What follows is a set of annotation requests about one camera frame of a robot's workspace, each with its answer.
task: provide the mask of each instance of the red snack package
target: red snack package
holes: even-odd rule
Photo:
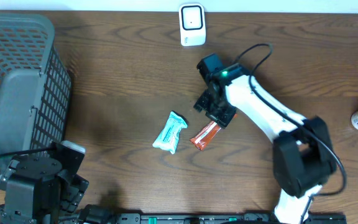
[[[220,129],[221,127],[215,121],[211,121],[190,141],[202,151]]]

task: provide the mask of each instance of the white wall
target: white wall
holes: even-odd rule
[[[0,9],[177,11],[183,0],[0,0]],[[358,13],[358,0],[199,0],[207,12]]]

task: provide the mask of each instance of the gray plastic basket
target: gray plastic basket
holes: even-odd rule
[[[0,13],[0,154],[62,140],[71,79],[54,36],[46,17]]]

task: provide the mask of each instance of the wooden table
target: wooden table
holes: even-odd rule
[[[349,178],[343,194],[318,198],[311,210],[344,212],[358,223],[358,131],[349,121],[358,110],[358,15],[208,13],[207,42],[182,47],[177,13],[36,13],[53,22],[55,46],[76,73],[66,139],[87,148],[79,174],[90,185],[80,207],[272,210],[280,194],[272,145],[248,117],[240,114],[203,152],[189,142],[208,123],[193,109],[206,88],[200,59],[217,52],[231,60],[271,42],[259,82],[289,108],[327,122]],[[252,67],[266,53],[254,50],[241,62]],[[152,147],[171,110],[189,124],[174,155]],[[340,183],[337,173],[323,190]]]

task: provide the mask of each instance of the blue snack package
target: blue snack package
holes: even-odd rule
[[[187,128],[185,120],[171,111],[165,127],[153,143],[153,147],[175,153],[178,146],[179,134],[182,128]]]

